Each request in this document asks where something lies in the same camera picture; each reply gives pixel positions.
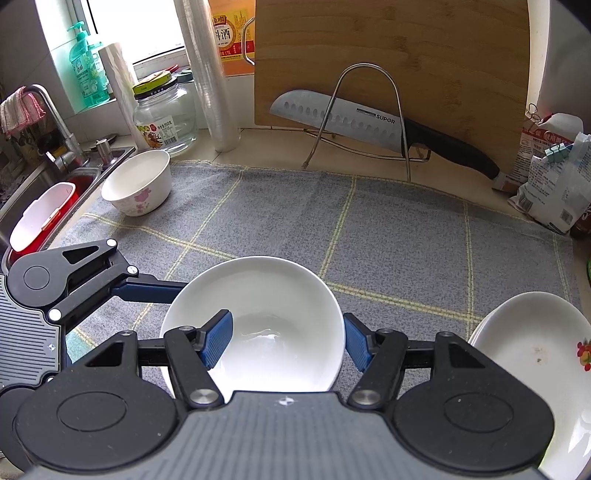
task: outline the plastic wrap roll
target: plastic wrap roll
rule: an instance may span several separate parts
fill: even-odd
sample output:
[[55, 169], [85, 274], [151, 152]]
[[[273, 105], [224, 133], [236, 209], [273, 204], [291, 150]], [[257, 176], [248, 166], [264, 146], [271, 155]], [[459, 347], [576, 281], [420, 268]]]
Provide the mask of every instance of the plastic wrap roll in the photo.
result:
[[121, 50], [121, 45], [110, 43], [99, 50], [100, 59], [105, 67], [105, 73], [117, 98], [117, 105], [123, 114], [138, 152], [150, 150], [144, 136], [134, 123], [134, 109], [138, 102], [134, 98], [132, 87], [138, 78], [131, 63], [127, 63]]
[[213, 36], [209, 3], [207, 0], [174, 0], [174, 6], [213, 148], [218, 152], [233, 150], [240, 141], [240, 132]]

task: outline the white bowl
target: white bowl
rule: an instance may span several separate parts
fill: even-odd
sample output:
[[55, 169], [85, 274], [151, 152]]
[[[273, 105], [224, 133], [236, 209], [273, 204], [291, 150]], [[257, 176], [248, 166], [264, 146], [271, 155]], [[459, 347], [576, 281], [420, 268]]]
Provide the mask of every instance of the white bowl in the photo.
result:
[[[343, 315], [310, 270], [276, 257], [243, 257], [206, 270], [174, 299], [160, 336], [203, 326], [221, 309], [232, 340], [209, 371], [226, 402], [235, 390], [315, 392], [334, 383], [345, 351]], [[168, 369], [164, 380], [172, 391]]]
[[172, 187], [170, 155], [151, 150], [117, 167], [105, 180], [102, 196], [124, 214], [137, 217], [159, 207]]
[[555, 430], [540, 465], [552, 480], [574, 480], [591, 456], [591, 367], [577, 344], [591, 325], [566, 300], [540, 291], [517, 295], [488, 314], [470, 344], [550, 406]]

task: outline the kitchen counter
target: kitchen counter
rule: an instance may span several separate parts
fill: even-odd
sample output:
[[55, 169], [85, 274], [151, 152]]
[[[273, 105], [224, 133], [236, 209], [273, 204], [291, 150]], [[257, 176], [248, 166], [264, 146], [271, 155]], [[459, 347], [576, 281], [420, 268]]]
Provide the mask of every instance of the kitchen counter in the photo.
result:
[[[391, 154], [391, 152], [367, 144], [339, 138], [349, 147], [371, 153]], [[314, 138], [301, 130], [290, 129], [246, 129], [242, 131], [239, 147], [226, 153], [214, 150], [209, 132], [200, 131], [199, 139], [175, 160], [202, 160], [220, 164], [236, 164], [250, 167], [284, 168], [298, 170], [308, 156]], [[131, 146], [131, 137], [120, 137], [112, 148]], [[326, 170], [336, 173], [357, 174], [393, 180], [406, 180], [403, 161], [380, 160], [363, 157], [321, 143], [309, 166], [309, 170]], [[492, 210], [505, 212], [515, 217], [522, 215], [508, 203], [508, 195], [491, 189], [491, 182], [483, 175], [448, 162], [432, 154], [431, 160], [424, 164], [412, 163], [413, 183], [461, 197]], [[90, 208], [99, 197], [100, 188], [82, 205], [58, 235], [52, 245], [60, 242], [62, 235]], [[591, 318], [591, 287], [586, 275], [586, 261], [591, 252], [591, 240], [574, 242], [575, 274], [580, 291], [583, 314]], [[6, 459], [0, 460], [0, 478], [14, 478], [18, 471]]]

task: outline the wooden cutting board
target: wooden cutting board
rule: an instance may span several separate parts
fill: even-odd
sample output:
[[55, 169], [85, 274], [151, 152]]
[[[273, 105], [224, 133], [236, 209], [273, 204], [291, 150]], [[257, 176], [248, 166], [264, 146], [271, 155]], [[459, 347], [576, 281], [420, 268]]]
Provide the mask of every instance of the wooden cutting board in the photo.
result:
[[[527, 0], [256, 0], [255, 122], [280, 94], [331, 94], [353, 63], [376, 63], [404, 114], [460, 138], [510, 172], [526, 110]], [[397, 114], [379, 72], [357, 69], [339, 97]]]

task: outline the chef knife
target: chef knife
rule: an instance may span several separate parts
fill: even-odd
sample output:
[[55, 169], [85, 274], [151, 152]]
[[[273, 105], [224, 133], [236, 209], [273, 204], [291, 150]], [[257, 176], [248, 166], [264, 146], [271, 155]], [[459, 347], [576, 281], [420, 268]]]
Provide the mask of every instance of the chef knife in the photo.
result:
[[[311, 90], [291, 90], [275, 99], [273, 115], [320, 128], [330, 96]], [[473, 168], [491, 180], [499, 167], [485, 153], [462, 140], [432, 128], [404, 119], [408, 146], [421, 144], [458, 165]], [[341, 98], [335, 104], [326, 123], [327, 132], [355, 138], [395, 152], [402, 152], [400, 117]]]

